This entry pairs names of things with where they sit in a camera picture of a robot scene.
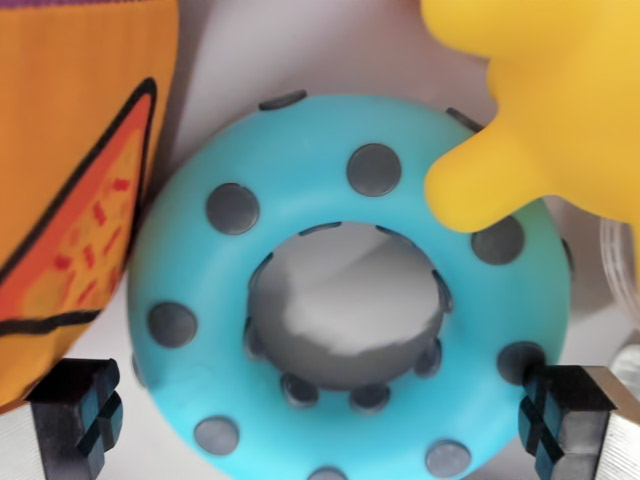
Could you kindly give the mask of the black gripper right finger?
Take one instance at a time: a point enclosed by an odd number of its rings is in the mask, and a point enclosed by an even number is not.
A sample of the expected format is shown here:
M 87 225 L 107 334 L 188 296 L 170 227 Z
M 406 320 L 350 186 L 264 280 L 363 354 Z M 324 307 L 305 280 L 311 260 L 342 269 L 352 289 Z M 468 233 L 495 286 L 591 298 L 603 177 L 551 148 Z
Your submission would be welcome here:
M 520 441 L 540 479 L 637 479 L 639 400 L 606 367 L 534 366 Z

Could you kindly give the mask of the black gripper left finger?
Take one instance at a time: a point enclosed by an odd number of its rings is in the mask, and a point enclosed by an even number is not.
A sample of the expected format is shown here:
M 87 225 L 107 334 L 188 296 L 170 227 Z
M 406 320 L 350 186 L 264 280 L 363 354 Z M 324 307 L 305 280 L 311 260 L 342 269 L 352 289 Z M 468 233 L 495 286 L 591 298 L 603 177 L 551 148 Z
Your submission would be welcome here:
M 27 398 L 1 412 L 3 479 L 96 479 L 119 438 L 115 360 L 61 360 Z

